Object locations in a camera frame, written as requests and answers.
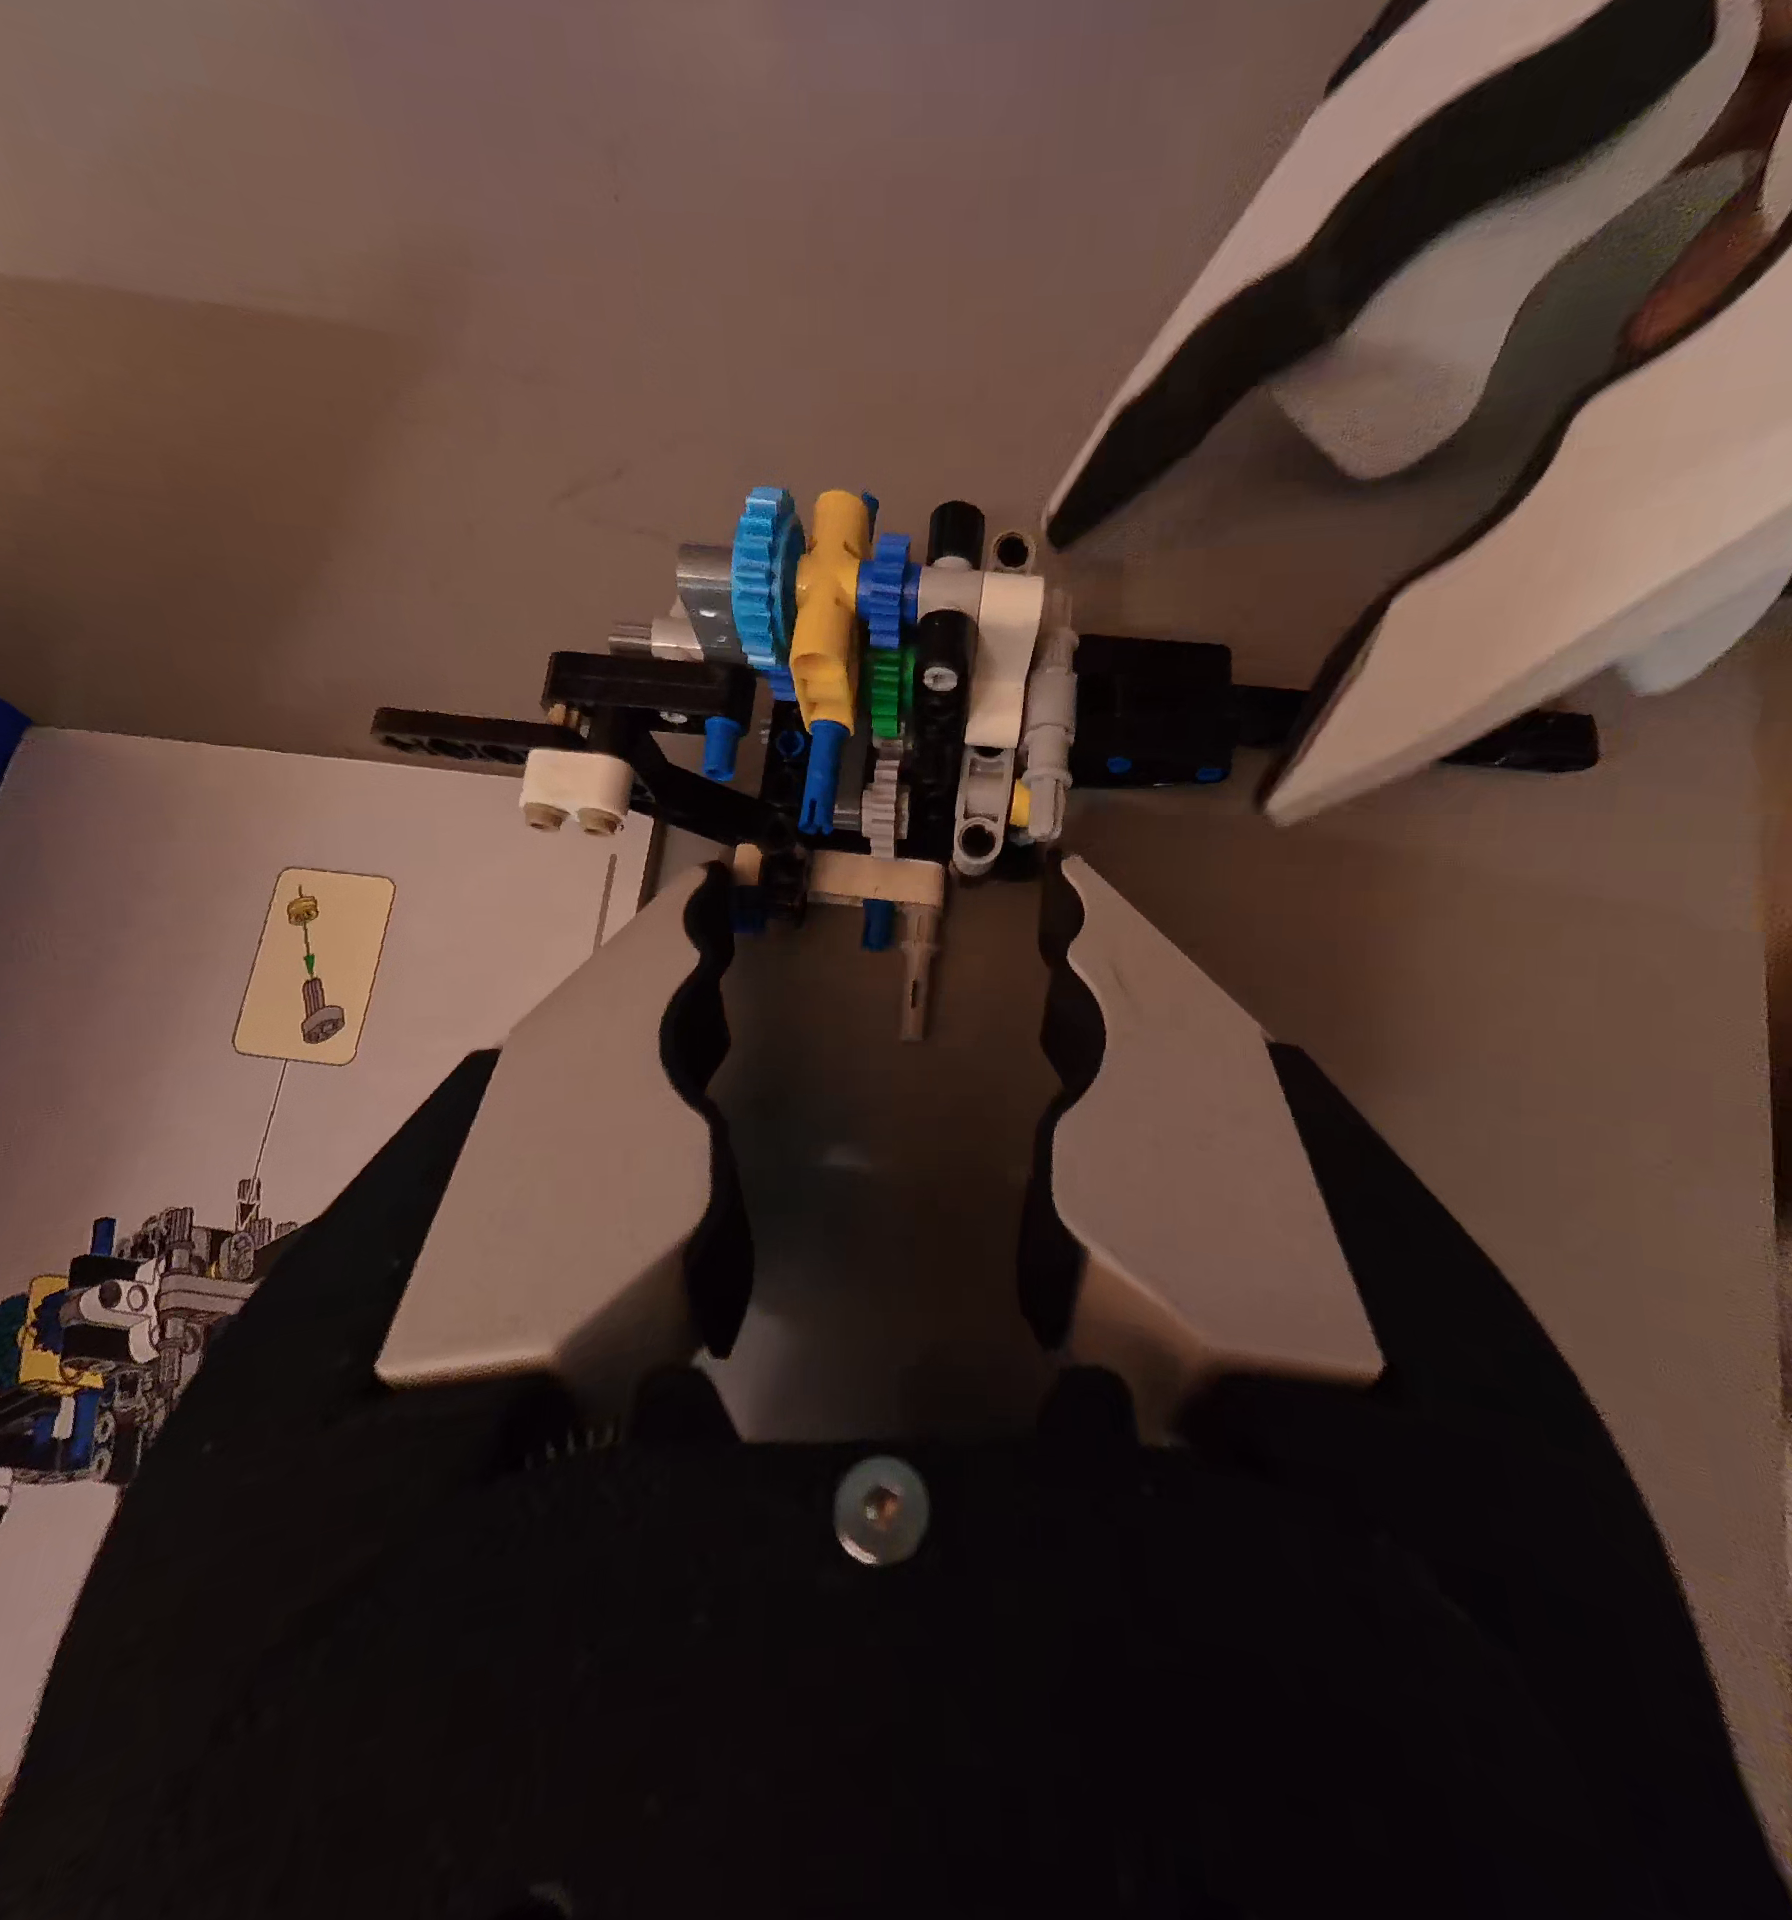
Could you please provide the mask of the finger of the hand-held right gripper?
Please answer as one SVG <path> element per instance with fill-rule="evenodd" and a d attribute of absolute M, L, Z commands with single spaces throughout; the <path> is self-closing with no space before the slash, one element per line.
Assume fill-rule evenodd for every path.
<path fill-rule="evenodd" d="M 1058 483 L 1065 551 L 1267 392 L 1350 481 L 1479 408 L 1536 287 L 1693 156 L 1755 2 L 1390 3 Z"/>
<path fill-rule="evenodd" d="M 1522 487 L 1328 657 L 1259 808 L 1293 824 L 1407 777 L 1604 670 L 1719 659 L 1792 578 L 1792 100 L 1763 249 L 1652 354 L 1586 389 Z"/>

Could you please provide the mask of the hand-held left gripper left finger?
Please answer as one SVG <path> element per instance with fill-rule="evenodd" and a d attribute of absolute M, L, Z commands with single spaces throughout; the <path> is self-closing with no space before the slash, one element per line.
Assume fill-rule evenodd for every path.
<path fill-rule="evenodd" d="M 639 1382 L 728 1355 L 753 1238 L 712 1097 L 732 874 L 701 862 L 520 1020 L 378 1355 L 386 1382 Z"/>

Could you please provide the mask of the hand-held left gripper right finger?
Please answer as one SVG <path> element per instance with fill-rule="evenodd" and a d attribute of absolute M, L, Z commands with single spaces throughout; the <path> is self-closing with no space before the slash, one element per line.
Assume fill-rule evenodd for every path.
<path fill-rule="evenodd" d="M 1058 1077 L 1022 1216 L 1039 1343 L 1119 1378 L 1375 1378 L 1267 1031 L 1077 856 L 1047 874 L 1039 947 Z"/>

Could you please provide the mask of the multicoloured lego gear model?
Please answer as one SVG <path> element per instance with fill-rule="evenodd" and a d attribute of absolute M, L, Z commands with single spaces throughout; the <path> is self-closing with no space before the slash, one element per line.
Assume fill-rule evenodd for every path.
<path fill-rule="evenodd" d="M 1035 871 L 1077 789 L 1216 787 L 1308 716 L 1222 643 L 1079 634 L 1033 564 L 963 499 L 915 549 L 868 493 L 756 487 L 732 543 L 678 551 L 666 615 L 550 657 L 536 719 L 383 705 L 371 743 L 519 773 L 543 831 L 714 841 L 740 930 L 859 911 L 916 1042 L 955 886 Z"/>

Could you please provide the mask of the lego instruction booklet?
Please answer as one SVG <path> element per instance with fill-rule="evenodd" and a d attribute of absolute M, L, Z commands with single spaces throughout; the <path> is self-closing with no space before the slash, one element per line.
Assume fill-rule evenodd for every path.
<path fill-rule="evenodd" d="M 0 1790 L 115 1503 L 280 1240 L 628 923 L 519 780 L 35 731 L 0 787 Z"/>

